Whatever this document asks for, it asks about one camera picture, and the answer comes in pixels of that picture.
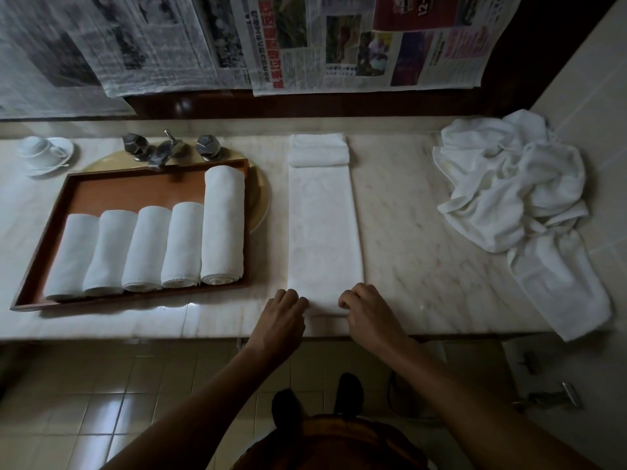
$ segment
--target saucer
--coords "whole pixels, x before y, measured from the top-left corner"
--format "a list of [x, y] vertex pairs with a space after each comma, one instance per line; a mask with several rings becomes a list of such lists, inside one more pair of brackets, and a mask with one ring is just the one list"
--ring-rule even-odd
[[65, 153], [67, 153], [68, 157], [64, 158], [63, 160], [61, 160], [58, 164], [49, 166], [48, 168], [34, 169], [34, 168], [28, 168], [26, 166], [24, 168], [24, 173], [26, 173], [26, 176], [28, 176], [28, 177], [38, 177], [38, 176], [47, 175], [48, 173], [51, 173], [51, 172], [61, 168], [62, 166], [67, 165], [68, 162], [72, 159], [72, 155], [74, 155], [74, 144], [71, 141], [69, 141], [67, 138], [63, 138], [61, 136], [51, 137], [48, 140], [55, 147], [58, 147], [59, 149], [62, 149]]

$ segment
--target rolled towel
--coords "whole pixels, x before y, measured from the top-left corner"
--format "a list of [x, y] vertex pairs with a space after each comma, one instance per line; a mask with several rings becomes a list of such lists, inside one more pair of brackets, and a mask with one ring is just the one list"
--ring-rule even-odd
[[172, 208], [168, 248], [161, 269], [166, 288], [191, 287], [200, 283], [202, 215], [200, 203], [178, 203]]
[[129, 253], [137, 213], [114, 209], [105, 211], [98, 222], [98, 241], [85, 280], [83, 292], [90, 297], [124, 292], [121, 275]]
[[43, 295], [62, 301], [83, 297], [83, 280], [98, 239], [98, 218], [70, 214], [65, 221], [61, 244], [52, 263]]
[[209, 285], [244, 275], [244, 173], [214, 166], [204, 174], [201, 279]]
[[139, 210], [130, 241], [121, 286], [129, 292], [148, 292], [161, 288], [161, 268], [168, 245], [172, 212], [161, 206]]

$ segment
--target white towel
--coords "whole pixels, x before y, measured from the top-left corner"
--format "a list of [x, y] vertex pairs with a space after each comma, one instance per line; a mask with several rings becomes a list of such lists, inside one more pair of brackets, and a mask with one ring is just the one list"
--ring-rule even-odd
[[178, 203], [172, 208], [168, 248], [161, 269], [166, 288], [191, 287], [200, 283], [203, 206]]
[[488, 252], [509, 250], [514, 278], [563, 339], [606, 322], [607, 293], [571, 230], [587, 215], [579, 150], [526, 110], [455, 120], [442, 141], [433, 159], [455, 186], [438, 206], [446, 220]]
[[201, 279], [209, 285], [244, 275], [244, 173], [213, 166], [204, 174]]
[[172, 212], [161, 206], [146, 206], [137, 214], [121, 285], [129, 292], [161, 288], [161, 268], [168, 245]]
[[288, 161], [287, 286], [309, 299], [309, 316], [345, 315], [338, 297], [364, 281], [348, 146], [340, 133], [294, 135]]
[[90, 297], [120, 294], [121, 275], [137, 222], [137, 213], [113, 209], [98, 222], [98, 241], [85, 280], [83, 292]]
[[62, 301], [83, 297], [83, 280], [98, 239], [98, 218], [70, 214], [55, 261], [43, 289], [46, 300]]

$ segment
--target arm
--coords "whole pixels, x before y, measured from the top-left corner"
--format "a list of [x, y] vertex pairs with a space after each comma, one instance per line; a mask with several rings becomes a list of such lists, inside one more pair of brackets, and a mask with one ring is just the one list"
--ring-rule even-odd
[[456, 378], [408, 337], [373, 285], [344, 292], [350, 335], [403, 376], [439, 414], [479, 468], [596, 469], [589, 460], [524, 416]]
[[204, 470], [245, 402], [300, 345], [306, 298], [279, 290], [263, 309], [246, 347], [211, 381], [150, 426], [105, 470]]

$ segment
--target forearm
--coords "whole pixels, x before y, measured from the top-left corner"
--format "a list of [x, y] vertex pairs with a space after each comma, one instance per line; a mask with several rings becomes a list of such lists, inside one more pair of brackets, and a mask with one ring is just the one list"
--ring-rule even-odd
[[479, 468], [596, 468], [505, 404], [456, 378], [415, 340], [391, 345], [380, 357], [426, 399]]
[[245, 348], [103, 468], [204, 470], [239, 410], [271, 371], [270, 363]]

